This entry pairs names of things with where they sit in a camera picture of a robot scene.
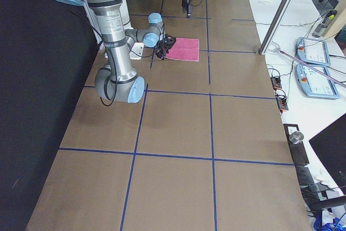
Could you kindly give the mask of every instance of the pink towel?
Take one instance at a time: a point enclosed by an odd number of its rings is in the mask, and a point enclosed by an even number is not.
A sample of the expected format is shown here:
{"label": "pink towel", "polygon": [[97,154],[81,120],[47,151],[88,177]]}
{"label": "pink towel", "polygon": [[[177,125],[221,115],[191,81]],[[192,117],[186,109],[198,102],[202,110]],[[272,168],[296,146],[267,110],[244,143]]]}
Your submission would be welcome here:
{"label": "pink towel", "polygon": [[171,60],[198,62],[199,61],[199,40],[189,38],[177,38],[172,49],[165,56]]}

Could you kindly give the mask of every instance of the blue and white device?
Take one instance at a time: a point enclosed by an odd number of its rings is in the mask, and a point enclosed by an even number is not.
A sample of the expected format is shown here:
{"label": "blue and white device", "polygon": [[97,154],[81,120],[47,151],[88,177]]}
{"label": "blue and white device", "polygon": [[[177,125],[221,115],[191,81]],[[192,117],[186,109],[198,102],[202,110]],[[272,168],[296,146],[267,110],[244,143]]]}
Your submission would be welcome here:
{"label": "blue and white device", "polygon": [[[330,76],[326,66],[313,65],[313,67]],[[307,66],[298,64],[296,67],[296,74],[298,83],[308,97],[324,98],[328,100],[336,100],[340,97],[334,82],[318,74],[314,70],[311,70]]]}
{"label": "blue and white device", "polygon": [[330,57],[325,41],[299,37],[296,43],[298,58],[309,64],[330,66]]}

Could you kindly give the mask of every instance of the blue cable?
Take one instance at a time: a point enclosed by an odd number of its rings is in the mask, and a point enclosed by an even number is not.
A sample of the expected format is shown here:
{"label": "blue cable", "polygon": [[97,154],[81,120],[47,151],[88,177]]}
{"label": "blue cable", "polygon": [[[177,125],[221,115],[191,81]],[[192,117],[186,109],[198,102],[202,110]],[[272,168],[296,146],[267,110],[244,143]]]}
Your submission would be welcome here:
{"label": "blue cable", "polygon": [[337,226],[341,223],[341,220],[343,219],[343,217],[346,215],[346,212],[341,216],[341,218],[339,219],[339,221],[337,222],[337,224],[334,226],[332,231],[335,231]]}

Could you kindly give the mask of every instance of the metal post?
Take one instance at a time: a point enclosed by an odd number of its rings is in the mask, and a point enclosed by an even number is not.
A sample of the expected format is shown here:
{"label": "metal post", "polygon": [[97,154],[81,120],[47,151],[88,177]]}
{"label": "metal post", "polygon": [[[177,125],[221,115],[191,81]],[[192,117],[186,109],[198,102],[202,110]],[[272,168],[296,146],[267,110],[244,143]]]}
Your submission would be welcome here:
{"label": "metal post", "polygon": [[263,43],[259,49],[259,53],[261,55],[264,55],[265,52],[267,51],[272,39],[275,36],[275,33],[281,23],[282,17],[286,12],[287,7],[289,6],[291,0],[282,0],[277,11],[276,14],[270,24],[270,27],[268,29],[268,32],[263,40]]}

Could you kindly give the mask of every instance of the white table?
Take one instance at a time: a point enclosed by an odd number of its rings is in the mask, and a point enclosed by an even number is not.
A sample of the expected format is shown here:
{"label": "white table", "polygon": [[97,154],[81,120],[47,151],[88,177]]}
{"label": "white table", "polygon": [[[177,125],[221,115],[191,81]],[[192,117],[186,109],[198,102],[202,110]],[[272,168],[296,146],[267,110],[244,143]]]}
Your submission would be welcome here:
{"label": "white table", "polygon": [[[281,0],[250,0],[252,12],[261,42],[268,31],[270,24]],[[292,0],[283,17],[282,25],[301,25],[314,22],[319,17],[319,13],[311,0]],[[301,27],[284,27],[280,26],[274,38],[274,41],[280,45],[281,50],[294,56],[295,43],[298,37],[306,36],[312,25],[304,25]],[[343,56],[339,46],[334,38],[327,40],[329,54]],[[265,55],[267,64],[272,65],[282,75],[287,74],[291,70],[292,59],[281,54],[273,54],[267,52]],[[331,67],[346,71],[346,60],[331,57]],[[337,80],[345,81],[346,76],[333,70],[329,70],[331,76]],[[338,100],[323,100],[316,98],[307,98],[302,93],[300,86],[297,83],[294,72],[289,76],[281,78],[281,84],[284,91],[288,94],[288,108],[282,114],[283,123],[298,124],[300,131],[304,134],[304,146],[310,161],[309,170],[316,181],[323,181],[329,187],[337,187],[323,164],[320,162],[315,152],[313,151],[309,140],[322,131],[325,127],[333,123],[344,113],[346,113],[346,89],[337,85],[337,90],[340,94]]]}

